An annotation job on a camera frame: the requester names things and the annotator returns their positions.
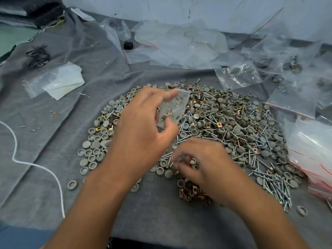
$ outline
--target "pile of hardware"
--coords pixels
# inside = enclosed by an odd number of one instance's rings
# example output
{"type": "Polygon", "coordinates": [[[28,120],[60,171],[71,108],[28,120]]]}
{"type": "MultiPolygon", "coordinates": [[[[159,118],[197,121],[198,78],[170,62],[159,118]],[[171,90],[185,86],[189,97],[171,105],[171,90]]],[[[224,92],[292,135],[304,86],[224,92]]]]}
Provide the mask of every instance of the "pile of hardware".
{"type": "MultiPolygon", "coordinates": [[[[269,106],[259,107],[263,97],[251,93],[242,96],[230,89],[223,91],[198,83],[186,85],[185,80],[181,81],[159,87],[147,84],[148,87],[164,90],[181,88],[192,92],[179,122],[179,134],[170,149],[175,150],[192,136],[220,142],[235,163],[245,171],[249,170],[249,176],[255,176],[256,182],[272,194],[287,212],[292,207],[289,188],[298,188],[305,174],[288,164],[283,132],[276,117],[269,106]]],[[[103,160],[121,111],[140,89],[134,88],[119,100],[111,100],[103,108],[102,115],[94,121],[95,127],[88,130],[88,140],[83,143],[84,149],[78,151],[79,156],[87,157],[80,162],[82,175],[88,174],[97,167],[97,162],[103,160]]],[[[173,174],[178,176],[180,198],[189,203],[202,200],[209,205],[211,198],[199,186],[174,171],[170,162],[172,150],[162,156],[158,165],[150,171],[160,176],[164,174],[166,178],[171,178],[173,174]]],[[[199,168],[194,159],[190,165],[193,169],[199,168]]],[[[132,192],[138,189],[139,185],[135,184],[132,192]]]]}

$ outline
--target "person's right hand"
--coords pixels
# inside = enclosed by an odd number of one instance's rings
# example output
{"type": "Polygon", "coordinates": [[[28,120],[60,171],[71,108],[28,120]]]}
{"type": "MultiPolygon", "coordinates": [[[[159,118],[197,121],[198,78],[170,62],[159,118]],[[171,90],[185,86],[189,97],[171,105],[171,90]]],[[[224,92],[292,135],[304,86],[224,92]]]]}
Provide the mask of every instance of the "person's right hand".
{"type": "Polygon", "coordinates": [[[262,192],[218,142],[190,138],[174,150],[171,161],[181,175],[199,185],[208,196],[234,211],[243,204],[248,190],[262,192]],[[185,155],[184,160],[178,162],[182,155],[185,155]],[[199,164],[196,170],[189,166],[192,158],[199,164]]]}

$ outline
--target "white cable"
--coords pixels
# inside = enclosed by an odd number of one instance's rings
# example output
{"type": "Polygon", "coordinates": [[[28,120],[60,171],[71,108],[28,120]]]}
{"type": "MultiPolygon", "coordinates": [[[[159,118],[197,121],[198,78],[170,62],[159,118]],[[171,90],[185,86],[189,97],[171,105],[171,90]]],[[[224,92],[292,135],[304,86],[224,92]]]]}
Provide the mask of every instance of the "white cable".
{"type": "Polygon", "coordinates": [[[60,184],[60,181],[59,179],[56,177],[56,175],[51,171],[49,170],[48,168],[45,168],[43,166],[40,166],[38,164],[34,164],[34,163],[29,163],[29,162],[21,162],[21,161],[18,161],[15,159],[15,155],[16,155],[16,150],[17,150],[17,139],[16,139],[16,135],[14,133],[14,131],[10,128],[10,126],[8,126],[6,123],[0,121],[0,123],[2,125],[4,125],[6,128],[9,129],[9,131],[12,133],[12,135],[14,136],[14,140],[15,140],[15,148],[14,148],[14,153],[13,153],[13,156],[12,156],[12,160],[15,162],[15,163],[21,163],[21,164],[26,164],[26,165],[31,165],[31,166],[36,166],[38,168],[41,168],[41,169],[44,169],[46,170],[47,172],[50,172],[52,174],[52,176],[54,176],[54,178],[56,179],[56,182],[58,183],[59,185],[59,190],[60,190],[60,198],[61,198],[61,211],[62,211],[62,216],[63,218],[65,218],[65,213],[64,213],[64,205],[63,205],[63,194],[62,194],[62,189],[61,189],[61,184],[60,184]]]}

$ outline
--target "white wall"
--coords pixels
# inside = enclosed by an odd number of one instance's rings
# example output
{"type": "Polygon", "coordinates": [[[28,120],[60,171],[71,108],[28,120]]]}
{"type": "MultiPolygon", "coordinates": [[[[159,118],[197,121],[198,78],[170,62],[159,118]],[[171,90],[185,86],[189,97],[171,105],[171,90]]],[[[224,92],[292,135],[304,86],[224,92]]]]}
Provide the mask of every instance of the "white wall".
{"type": "MultiPolygon", "coordinates": [[[[185,24],[203,19],[209,28],[252,33],[282,7],[293,38],[314,41],[331,32],[332,0],[63,0],[67,7],[129,20],[185,24]]],[[[332,44],[332,35],[326,39],[332,44]]]]}

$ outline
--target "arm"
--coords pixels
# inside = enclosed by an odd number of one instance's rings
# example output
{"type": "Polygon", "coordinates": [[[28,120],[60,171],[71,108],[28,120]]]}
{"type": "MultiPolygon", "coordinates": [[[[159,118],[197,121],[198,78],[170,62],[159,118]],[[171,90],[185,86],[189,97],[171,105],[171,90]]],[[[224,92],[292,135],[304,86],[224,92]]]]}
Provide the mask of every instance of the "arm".
{"type": "Polygon", "coordinates": [[[104,161],[86,177],[79,195],[43,249],[106,248],[115,218],[133,185],[150,170],[179,132],[170,119],[158,133],[156,108],[176,90],[143,88],[122,111],[104,161]]]}
{"type": "Polygon", "coordinates": [[[191,138],[173,152],[172,161],[183,176],[243,219],[258,248],[309,248],[280,204],[235,164],[221,144],[191,138]],[[184,160],[176,162],[182,155],[184,160]],[[188,166],[192,158],[199,161],[197,170],[188,166]]]}

